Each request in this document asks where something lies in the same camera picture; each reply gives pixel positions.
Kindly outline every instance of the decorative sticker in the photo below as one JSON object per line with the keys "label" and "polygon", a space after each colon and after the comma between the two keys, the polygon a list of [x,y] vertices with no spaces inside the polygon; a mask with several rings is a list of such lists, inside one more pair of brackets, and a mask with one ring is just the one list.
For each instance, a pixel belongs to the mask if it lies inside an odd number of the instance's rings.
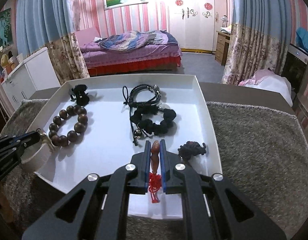
{"label": "decorative sticker", "polygon": [[212,4],[210,4],[208,2],[206,4],[204,4],[204,7],[205,7],[206,10],[212,10],[213,9]]}
{"label": "decorative sticker", "polygon": [[182,0],[176,0],[175,3],[177,6],[182,6],[184,4]]}

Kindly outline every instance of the red tassel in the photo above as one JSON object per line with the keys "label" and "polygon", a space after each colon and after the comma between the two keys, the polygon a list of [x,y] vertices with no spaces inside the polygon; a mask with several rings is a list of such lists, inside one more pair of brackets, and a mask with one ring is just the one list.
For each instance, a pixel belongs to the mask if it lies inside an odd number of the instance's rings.
{"label": "red tassel", "polygon": [[161,175],[150,172],[149,192],[151,193],[152,203],[159,203],[157,192],[162,186]]}

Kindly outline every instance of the purple bedspread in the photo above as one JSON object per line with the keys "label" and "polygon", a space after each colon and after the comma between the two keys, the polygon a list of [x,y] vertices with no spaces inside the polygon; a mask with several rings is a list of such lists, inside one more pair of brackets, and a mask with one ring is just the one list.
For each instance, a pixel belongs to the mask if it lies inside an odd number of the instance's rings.
{"label": "purple bedspread", "polygon": [[90,42],[80,48],[88,68],[182,56],[179,46],[174,44],[146,45],[125,53],[103,49],[96,42]]}

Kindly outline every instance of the carpet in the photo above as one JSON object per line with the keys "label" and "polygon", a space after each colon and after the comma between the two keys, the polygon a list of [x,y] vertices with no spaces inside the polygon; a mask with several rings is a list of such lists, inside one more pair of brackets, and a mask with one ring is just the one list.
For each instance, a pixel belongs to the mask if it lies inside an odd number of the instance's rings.
{"label": "carpet", "polygon": [[176,71],[154,70],[142,73],[174,73],[195,75],[199,82],[221,83],[224,66],[215,60],[215,55],[206,53],[183,52],[181,66]]}
{"label": "carpet", "polygon": [[[2,135],[24,133],[43,105],[22,104]],[[308,217],[308,145],[296,117],[265,107],[207,105],[223,173],[290,239]],[[3,188],[19,235],[63,196],[20,167],[4,179]],[[127,239],[156,238],[184,239],[182,221],[128,218]]]}

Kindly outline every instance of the white wardrobe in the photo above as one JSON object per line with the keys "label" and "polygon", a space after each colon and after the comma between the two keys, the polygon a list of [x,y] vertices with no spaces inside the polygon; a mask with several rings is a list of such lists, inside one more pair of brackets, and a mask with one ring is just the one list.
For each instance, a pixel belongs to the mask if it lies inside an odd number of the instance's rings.
{"label": "white wardrobe", "polygon": [[169,30],[181,49],[216,50],[226,0],[169,0]]}

